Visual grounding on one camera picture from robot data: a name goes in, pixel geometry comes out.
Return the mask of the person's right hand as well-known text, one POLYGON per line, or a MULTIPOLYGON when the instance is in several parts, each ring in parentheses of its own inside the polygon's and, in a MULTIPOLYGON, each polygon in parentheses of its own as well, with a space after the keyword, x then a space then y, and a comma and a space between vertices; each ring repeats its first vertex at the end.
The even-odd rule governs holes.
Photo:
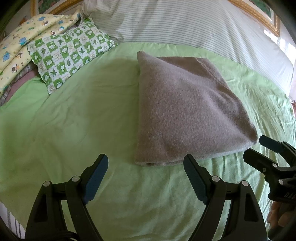
POLYGON ((273 201, 271 205, 270 212, 267 216, 267 222, 270 225, 270 229, 275 229, 279 227, 285 227, 293 216, 294 210, 286 211, 283 214, 280 214, 280 208, 282 203, 273 201))

